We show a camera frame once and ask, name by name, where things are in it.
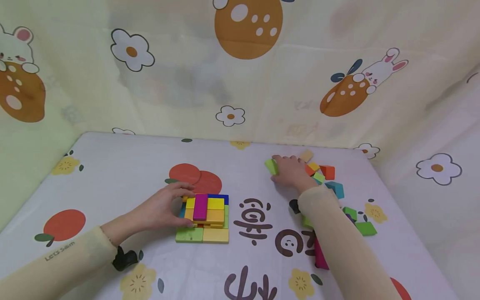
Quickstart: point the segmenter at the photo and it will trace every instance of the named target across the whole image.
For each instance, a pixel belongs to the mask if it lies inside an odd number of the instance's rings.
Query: yellow flower print
[[[155,277],[154,269],[147,269],[144,264],[138,264],[120,282],[120,290],[123,292],[122,300],[148,300],[152,295],[152,283]]]
[[[383,221],[388,220],[387,216],[384,214],[384,211],[378,205],[365,203],[365,214],[373,218],[377,223],[382,223]]]
[[[239,150],[243,150],[246,147],[250,146],[250,142],[236,142],[236,141],[231,141],[230,145],[236,147]]]
[[[65,156],[52,170],[52,175],[72,174],[79,164],[80,160],[74,159],[72,156]]]
[[[308,272],[302,272],[299,269],[292,270],[292,277],[288,280],[288,286],[295,292],[299,300],[305,300],[307,296],[311,297],[315,293],[310,280]]]

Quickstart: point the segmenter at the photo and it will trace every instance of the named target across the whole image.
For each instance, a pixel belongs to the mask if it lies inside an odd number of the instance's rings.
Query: blue block
[[[224,205],[228,205],[228,195],[207,194],[208,198],[223,198]]]
[[[185,218],[185,210],[187,209],[187,204],[185,202],[183,202],[181,204],[181,209],[180,209],[180,213],[179,213],[179,218]]]
[[[327,186],[327,188],[333,190],[338,199],[345,198],[345,195],[343,194],[343,184],[335,181],[329,181],[326,182],[325,185]]]

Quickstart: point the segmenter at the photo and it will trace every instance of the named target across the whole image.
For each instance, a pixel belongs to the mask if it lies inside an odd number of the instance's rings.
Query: fabric backdrop
[[[478,239],[479,14],[477,0],[2,1],[0,228],[80,134],[113,131],[358,147],[441,256]],[[478,297],[466,282],[459,296]]]

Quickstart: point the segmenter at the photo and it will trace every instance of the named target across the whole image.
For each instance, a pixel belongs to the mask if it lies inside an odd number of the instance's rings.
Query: right hand
[[[296,156],[274,155],[272,158],[278,165],[278,175],[271,177],[272,181],[284,186],[290,186],[297,189],[299,194],[309,188],[318,186],[315,179],[308,176],[305,172],[305,162]]]

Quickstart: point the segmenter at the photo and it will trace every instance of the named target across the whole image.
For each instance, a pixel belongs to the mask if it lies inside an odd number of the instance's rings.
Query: red block
[[[308,176],[313,176],[315,171],[307,164],[305,164],[305,172],[307,172]]]
[[[317,238],[315,238],[315,266],[320,269],[330,270]]]
[[[335,179],[335,167],[333,166],[320,166],[320,171],[322,171],[326,180]]]

